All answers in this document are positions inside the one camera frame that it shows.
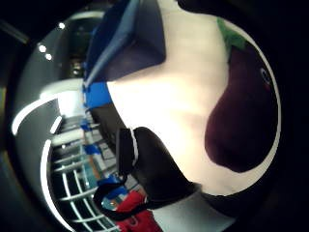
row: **green leaf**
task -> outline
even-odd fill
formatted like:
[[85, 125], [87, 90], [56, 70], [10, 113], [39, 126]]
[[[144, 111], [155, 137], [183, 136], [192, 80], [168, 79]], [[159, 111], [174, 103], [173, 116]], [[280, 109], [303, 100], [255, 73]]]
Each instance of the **green leaf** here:
[[217, 18], [217, 24], [221, 31], [223, 41], [225, 43], [228, 58], [230, 58], [232, 46], [235, 46], [241, 50], [245, 49], [246, 39], [243, 36], [241, 36], [236, 31], [228, 28], [225, 25], [224, 20], [220, 17]]

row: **blue strap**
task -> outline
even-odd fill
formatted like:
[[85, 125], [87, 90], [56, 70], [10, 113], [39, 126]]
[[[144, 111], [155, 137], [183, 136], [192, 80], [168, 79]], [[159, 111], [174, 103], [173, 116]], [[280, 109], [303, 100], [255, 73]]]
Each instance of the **blue strap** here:
[[100, 155], [101, 151], [95, 144], [83, 145], [83, 148], [87, 155]]
[[112, 102], [105, 82], [93, 83], [88, 88], [83, 87], [83, 93], [86, 108], [96, 108]]

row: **purple fabric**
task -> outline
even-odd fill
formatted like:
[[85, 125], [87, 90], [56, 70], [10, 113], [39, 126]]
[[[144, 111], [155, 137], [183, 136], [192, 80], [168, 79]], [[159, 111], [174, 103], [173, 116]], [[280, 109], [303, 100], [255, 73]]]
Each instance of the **purple fabric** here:
[[209, 118], [205, 149], [211, 160], [236, 172], [252, 169], [269, 153], [277, 127], [277, 103], [267, 68], [255, 47], [233, 47], [229, 83]]

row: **red object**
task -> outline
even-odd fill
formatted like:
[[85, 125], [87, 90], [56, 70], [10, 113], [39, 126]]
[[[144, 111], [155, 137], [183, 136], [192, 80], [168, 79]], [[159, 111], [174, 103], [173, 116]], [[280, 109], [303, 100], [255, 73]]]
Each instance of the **red object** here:
[[[117, 207], [118, 212], [127, 212], [145, 200], [138, 191], [131, 191], [126, 199]], [[153, 213], [143, 211], [134, 217], [116, 222], [122, 232], [162, 232], [156, 224]]]

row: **dark fabric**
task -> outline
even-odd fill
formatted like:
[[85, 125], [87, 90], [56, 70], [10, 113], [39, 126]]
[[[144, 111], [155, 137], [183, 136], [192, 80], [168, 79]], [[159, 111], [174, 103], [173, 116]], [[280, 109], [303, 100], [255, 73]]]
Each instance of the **dark fabric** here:
[[126, 8], [127, 2], [128, 0], [119, 1], [111, 9], [109, 9], [104, 14], [101, 23], [95, 30], [95, 35], [91, 39], [87, 54], [86, 77], [93, 69], [100, 54], [105, 50], [113, 38]]
[[114, 103], [108, 103], [90, 110], [95, 123], [98, 123], [98, 129], [104, 141], [112, 152], [116, 153], [116, 133], [118, 129], [125, 128]]
[[129, 1], [121, 20], [114, 26], [116, 29], [109, 44], [99, 48], [99, 56], [95, 52], [98, 58], [86, 76], [86, 87], [96, 81], [115, 80], [165, 60], [163, 24], [155, 0]]
[[147, 128], [137, 128], [134, 135], [139, 155], [132, 175], [143, 186], [150, 200], [173, 201], [195, 190], [155, 133]]
[[267, 156], [276, 134], [277, 103], [271, 79], [255, 47], [233, 47], [228, 86], [209, 118], [205, 148], [211, 160], [243, 172]]

